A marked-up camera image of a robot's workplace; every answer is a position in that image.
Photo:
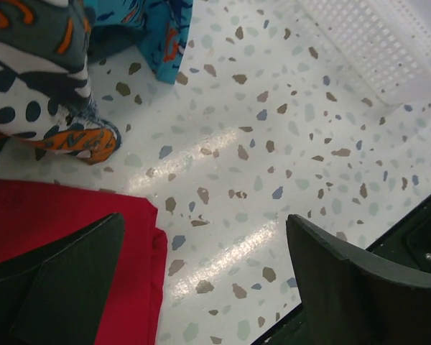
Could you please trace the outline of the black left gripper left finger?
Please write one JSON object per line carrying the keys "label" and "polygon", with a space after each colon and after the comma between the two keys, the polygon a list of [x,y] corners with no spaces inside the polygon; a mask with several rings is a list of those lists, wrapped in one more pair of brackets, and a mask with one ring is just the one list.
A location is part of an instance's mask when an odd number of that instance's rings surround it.
{"label": "black left gripper left finger", "polygon": [[94,344],[124,232],[113,213],[0,262],[0,344]]}

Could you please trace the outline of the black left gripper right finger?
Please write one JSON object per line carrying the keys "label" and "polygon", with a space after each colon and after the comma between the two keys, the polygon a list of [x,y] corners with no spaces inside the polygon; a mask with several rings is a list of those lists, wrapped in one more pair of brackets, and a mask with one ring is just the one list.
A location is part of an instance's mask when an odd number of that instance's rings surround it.
{"label": "black left gripper right finger", "polygon": [[431,274],[361,249],[299,215],[287,244],[315,344],[431,344]]}

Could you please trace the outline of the blue shark print shorts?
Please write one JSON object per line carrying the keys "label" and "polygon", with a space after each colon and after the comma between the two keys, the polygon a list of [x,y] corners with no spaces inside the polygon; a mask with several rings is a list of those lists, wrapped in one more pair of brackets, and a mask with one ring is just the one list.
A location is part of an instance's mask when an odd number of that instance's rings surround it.
{"label": "blue shark print shorts", "polygon": [[173,84],[185,54],[191,0],[85,1],[94,10],[88,58],[99,61],[135,46],[157,80]]}

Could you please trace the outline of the navy orange pirate print shorts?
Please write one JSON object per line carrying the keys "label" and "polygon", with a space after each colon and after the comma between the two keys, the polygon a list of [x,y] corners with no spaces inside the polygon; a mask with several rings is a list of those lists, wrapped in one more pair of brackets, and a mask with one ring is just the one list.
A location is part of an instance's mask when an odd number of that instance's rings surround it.
{"label": "navy orange pirate print shorts", "polygon": [[13,138],[93,165],[121,146],[88,73],[96,10],[95,1],[0,1],[0,151]]}

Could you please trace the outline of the red folded cloth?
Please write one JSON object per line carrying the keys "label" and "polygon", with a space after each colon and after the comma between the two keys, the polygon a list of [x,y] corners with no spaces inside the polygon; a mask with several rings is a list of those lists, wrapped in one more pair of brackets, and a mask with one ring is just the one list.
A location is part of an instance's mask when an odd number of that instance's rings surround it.
{"label": "red folded cloth", "polygon": [[0,180],[0,344],[154,344],[156,219],[144,198]]}

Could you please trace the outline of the white plastic basket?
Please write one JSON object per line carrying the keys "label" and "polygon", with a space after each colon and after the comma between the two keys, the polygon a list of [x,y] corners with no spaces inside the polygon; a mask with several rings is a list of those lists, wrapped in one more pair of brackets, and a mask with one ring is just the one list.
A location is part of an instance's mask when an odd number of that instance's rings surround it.
{"label": "white plastic basket", "polygon": [[386,104],[431,101],[431,1],[301,1]]}

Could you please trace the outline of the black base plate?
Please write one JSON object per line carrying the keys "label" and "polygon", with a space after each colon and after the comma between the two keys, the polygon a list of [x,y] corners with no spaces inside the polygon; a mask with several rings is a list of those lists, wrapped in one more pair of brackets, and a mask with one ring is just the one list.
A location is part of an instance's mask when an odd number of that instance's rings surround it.
{"label": "black base plate", "polygon": [[[431,195],[365,250],[431,274]],[[259,343],[315,344],[302,301],[260,337]]]}

